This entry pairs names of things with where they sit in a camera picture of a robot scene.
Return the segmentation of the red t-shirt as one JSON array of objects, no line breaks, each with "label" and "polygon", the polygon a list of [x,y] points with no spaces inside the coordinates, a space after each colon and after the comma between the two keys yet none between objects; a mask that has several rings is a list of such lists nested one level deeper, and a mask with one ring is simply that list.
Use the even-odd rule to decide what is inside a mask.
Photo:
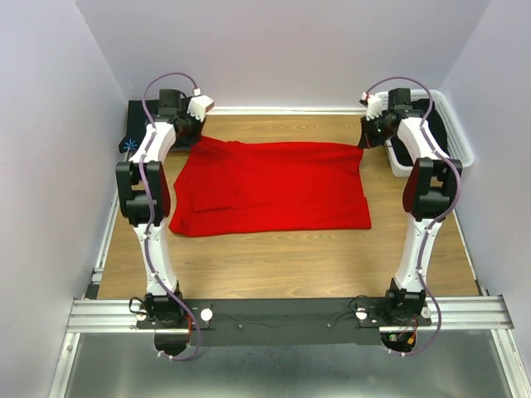
[{"label": "red t-shirt", "polygon": [[362,158],[362,149],[344,143],[205,137],[173,184],[177,205],[169,229],[186,237],[368,230]]}]

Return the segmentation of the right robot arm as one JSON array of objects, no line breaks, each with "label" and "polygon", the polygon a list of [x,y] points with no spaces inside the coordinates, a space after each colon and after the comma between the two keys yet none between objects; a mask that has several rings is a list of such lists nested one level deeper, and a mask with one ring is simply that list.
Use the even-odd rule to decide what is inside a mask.
[{"label": "right robot arm", "polygon": [[430,131],[427,116],[433,99],[428,100],[423,112],[413,108],[407,88],[390,90],[387,103],[367,92],[360,99],[366,113],[358,146],[376,148],[397,137],[413,162],[402,194],[402,208],[408,216],[406,243],[398,270],[378,306],[379,315],[388,322],[406,322],[422,314],[430,295],[426,275],[433,245],[460,196],[462,163],[451,158]]}]

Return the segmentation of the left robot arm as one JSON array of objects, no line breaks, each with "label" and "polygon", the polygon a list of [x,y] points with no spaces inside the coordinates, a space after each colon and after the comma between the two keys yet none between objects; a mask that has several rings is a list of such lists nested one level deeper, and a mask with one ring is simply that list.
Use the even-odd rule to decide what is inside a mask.
[{"label": "left robot arm", "polygon": [[119,209],[133,227],[144,260],[146,294],[135,311],[144,327],[178,328],[188,320],[168,253],[171,198],[163,163],[175,148],[190,149],[202,136],[214,101],[194,89],[161,89],[155,100],[131,100],[119,145],[130,158],[117,163]]}]

